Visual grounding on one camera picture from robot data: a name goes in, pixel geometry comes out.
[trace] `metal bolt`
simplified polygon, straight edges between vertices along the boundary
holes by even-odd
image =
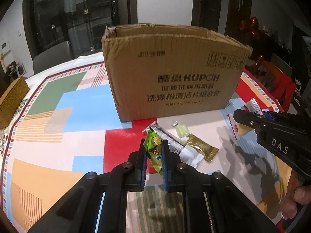
[[[86,174],[86,177],[89,179],[89,180],[92,180],[93,178],[95,178],[96,176],[96,173],[95,172],[88,172]]]
[[[122,166],[123,166],[125,169],[128,169],[128,168],[132,167],[132,163],[131,163],[131,162],[124,162],[124,163],[122,164]]]
[[[178,164],[177,164],[177,167],[178,167],[179,169],[185,169],[186,166],[187,166],[186,163],[178,163]]]
[[[214,172],[213,173],[214,178],[220,180],[224,176],[221,172]]]

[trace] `green snack wrapper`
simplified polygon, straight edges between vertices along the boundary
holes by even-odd
[[[153,168],[162,175],[162,141],[159,135],[150,127],[144,147]]]

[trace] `woven basket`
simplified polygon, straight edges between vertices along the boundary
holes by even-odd
[[[9,126],[16,109],[29,90],[23,76],[9,85],[0,98],[0,129]]]

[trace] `table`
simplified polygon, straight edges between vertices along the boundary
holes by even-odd
[[[173,120],[219,148],[197,170],[221,171],[275,224],[281,219],[290,168],[256,143],[254,131],[234,141],[226,116],[255,97],[262,109],[282,110],[247,71],[225,109],[121,123],[102,53],[58,65],[26,80],[28,102],[6,128],[1,208],[19,232],[27,230],[85,173],[109,172],[127,160],[154,120],[172,134]],[[146,187],[128,193],[127,232],[181,232],[181,193],[166,194],[147,163]]]

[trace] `brown cardboard box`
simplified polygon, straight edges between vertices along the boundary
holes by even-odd
[[[121,121],[226,107],[250,54],[204,28],[152,24],[107,29],[102,47]]]
[[[29,87],[23,76],[9,85],[0,98],[0,129],[9,126],[16,109],[28,91]]]

